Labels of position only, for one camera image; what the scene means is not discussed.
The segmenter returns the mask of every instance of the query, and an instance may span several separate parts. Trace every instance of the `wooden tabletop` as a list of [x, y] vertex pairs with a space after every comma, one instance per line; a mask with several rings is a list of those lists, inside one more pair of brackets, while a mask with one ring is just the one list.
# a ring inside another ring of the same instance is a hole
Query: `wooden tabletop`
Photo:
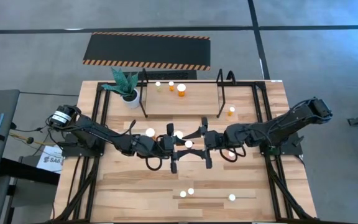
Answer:
[[[83, 114], [91, 116], [97, 82], [82, 84], [78, 107]], [[268, 99], [273, 117], [288, 111], [288, 101], [282, 82], [266, 81]], [[219, 104], [222, 102], [221, 90]], [[233, 123], [257, 121], [252, 90], [250, 87], [225, 87], [226, 105], [220, 118], [208, 116], [209, 130], [223, 132]], [[100, 120], [104, 97], [98, 111]], [[264, 112], [262, 94], [259, 93]], [[235, 106], [233, 116], [226, 113]], [[165, 134], [166, 124], [173, 123], [176, 131], [184, 135], [195, 131], [201, 124], [201, 116], [159, 116], [144, 118], [141, 108], [126, 109], [120, 97], [110, 95], [106, 124], [119, 133], [125, 131], [136, 119], [132, 133], [144, 134], [154, 128], [156, 135]], [[193, 140], [195, 149], [203, 149], [203, 140]], [[275, 220], [264, 158], [258, 147], [246, 147], [247, 156], [239, 157], [235, 163], [225, 161], [218, 151], [211, 151], [213, 168], [206, 169], [205, 161], [194, 155], [182, 157], [178, 173], [171, 174], [170, 161], [164, 161], [159, 171], [148, 170], [145, 161], [138, 157], [126, 157], [106, 145], [100, 160], [98, 181], [94, 196], [91, 222], [249, 222]], [[316, 216], [305, 168], [294, 156], [282, 156], [283, 168], [289, 191], [307, 213]], [[60, 214], [67, 203], [68, 191], [73, 176], [76, 158], [68, 158], [63, 164], [62, 174], [55, 197], [55, 211]], [[151, 160], [150, 165], [158, 161]], [[77, 190], [80, 172], [77, 172], [72, 196]], [[180, 197], [182, 190], [194, 188], [193, 195]], [[283, 197], [277, 188], [281, 214], [285, 217]], [[227, 198], [237, 198], [230, 202]], [[80, 217], [85, 215], [88, 193], [81, 203]]]

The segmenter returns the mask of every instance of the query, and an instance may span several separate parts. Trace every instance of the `white flower pot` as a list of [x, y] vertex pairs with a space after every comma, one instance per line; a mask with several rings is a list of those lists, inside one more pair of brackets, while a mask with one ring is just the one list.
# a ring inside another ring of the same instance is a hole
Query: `white flower pot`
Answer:
[[135, 109], [140, 105], [140, 103], [139, 103], [140, 93], [137, 91], [137, 89], [135, 89], [135, 91], [137, 93], [136, 98], [132, 101], [125, 101], [124, 98], [121, 96], [121, 99], [123, 100], [125, 105], [130, 109]]

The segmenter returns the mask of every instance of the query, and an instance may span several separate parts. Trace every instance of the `potted plant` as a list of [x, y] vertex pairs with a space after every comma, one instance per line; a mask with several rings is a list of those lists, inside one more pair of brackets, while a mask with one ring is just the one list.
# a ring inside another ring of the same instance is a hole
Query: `potted plant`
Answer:
[[122, 100], [128, 108], [137, 108], [139, 106], [139, 92], [136, 90], [137, 73], [135, 75], [129, 74], [128, 77], [125, 77], [121, 69], [117, 71], [111, 68], [111, 71], [116, 85], [104, 84], [102, 87], [105, 90], [113, 91], [121, 95]]

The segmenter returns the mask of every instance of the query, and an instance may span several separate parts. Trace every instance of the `gray floor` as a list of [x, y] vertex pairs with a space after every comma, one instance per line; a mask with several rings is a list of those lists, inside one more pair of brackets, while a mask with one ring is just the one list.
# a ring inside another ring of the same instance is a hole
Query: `gray floor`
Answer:
[[[153, 26], [250, 26], [245, 0], [0, 0], [0, 29], [65, 29]], [[354, 0], [254, 0], [260, 26], [358, 25]], [[211, 37], [214, 78], [219, 68], [238, 79], [260, 79], [252, 31], [176, 32]], [[306, 171], [318, 216], [358, 223], [358, 30], [262, 31], [271, 79], [283, 80], [291, 105], [317, 96], [334, 118], [300, 131]], [[0, 34], [0, 89], [77, 95], [83, 80], [105, 80], [108, 67], [82, 65], [89, 34]], [[41, 126], [62, 103], [76, 97], [23, 95], [14, 121], [22, 129]], [[42, 134], [32, 134], [43, 139]], [[34, 152], [9, 140], [6, 157]], [[41, 222], [50, 205], [26, 207], [14, 223]]]

